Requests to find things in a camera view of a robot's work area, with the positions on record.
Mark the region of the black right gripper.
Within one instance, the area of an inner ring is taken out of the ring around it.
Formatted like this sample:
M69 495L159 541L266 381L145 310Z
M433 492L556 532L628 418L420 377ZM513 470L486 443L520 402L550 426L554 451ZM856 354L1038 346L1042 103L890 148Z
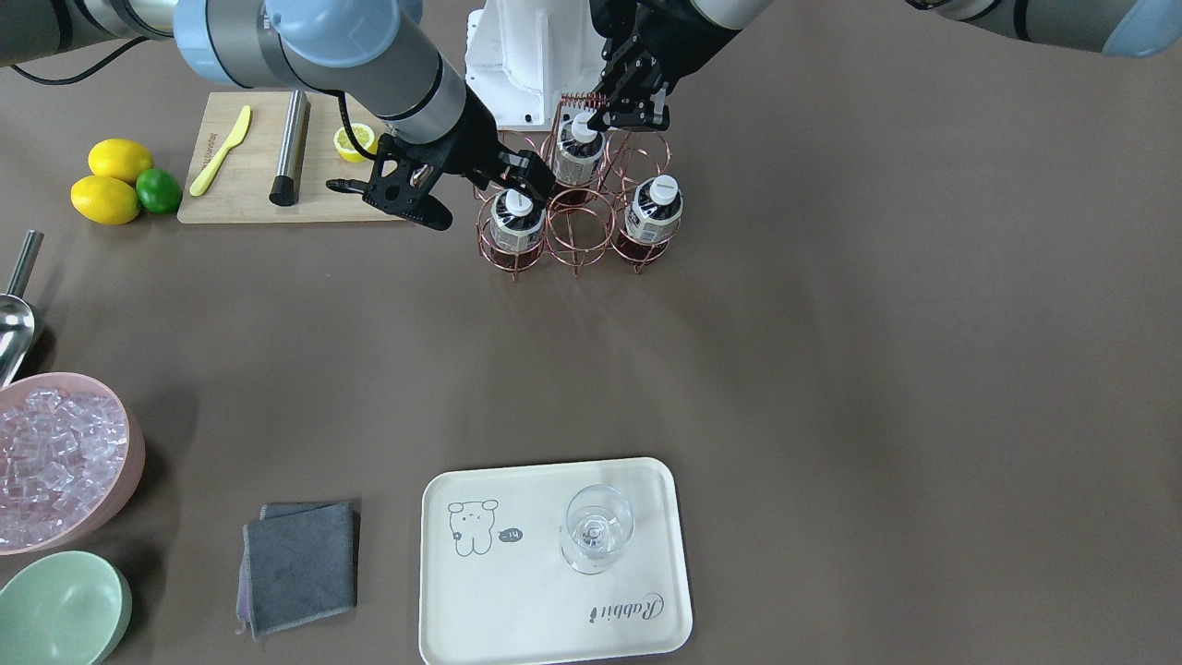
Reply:
M463 176L478 189L504 188L511 213L544 211L559 194L548 161L532 149L506 146L489 111L465 111L434 148L443 172Z

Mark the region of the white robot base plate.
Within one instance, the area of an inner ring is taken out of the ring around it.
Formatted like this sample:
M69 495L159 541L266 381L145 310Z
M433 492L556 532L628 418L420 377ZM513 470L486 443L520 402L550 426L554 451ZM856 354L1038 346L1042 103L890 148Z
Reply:
M587 1L486 1L467 17L465 80L498 130L546 132L561 96L595 91L605 43Z

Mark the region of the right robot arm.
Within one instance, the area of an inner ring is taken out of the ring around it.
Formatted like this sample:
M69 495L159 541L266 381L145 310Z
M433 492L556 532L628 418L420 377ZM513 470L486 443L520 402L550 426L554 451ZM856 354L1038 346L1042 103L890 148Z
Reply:
M366 181L331 180L366 206L434 230L443 175L548 206L556 176L511 151L478 94L418 26L418 1L5 1L4 65L95 43L173 41L203 79L358 102L387 128Z

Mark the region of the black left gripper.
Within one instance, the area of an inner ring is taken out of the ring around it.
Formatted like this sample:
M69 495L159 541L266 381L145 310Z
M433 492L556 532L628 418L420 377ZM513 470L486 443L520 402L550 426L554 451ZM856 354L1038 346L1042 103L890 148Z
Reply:
M642 102L673 92L730 43L730 30L697 9L592 9L591 21L605 41L596 115L618 130L665 131L669 109Z

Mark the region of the tea bottle near left arm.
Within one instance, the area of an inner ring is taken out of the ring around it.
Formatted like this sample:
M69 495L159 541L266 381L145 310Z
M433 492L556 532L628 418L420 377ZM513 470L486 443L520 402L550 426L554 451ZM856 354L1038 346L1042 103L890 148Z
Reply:
M595 111L583 111L561 122L556 142L553 172L559 181L554 208L570 208L595 198L608 141L590 126Z

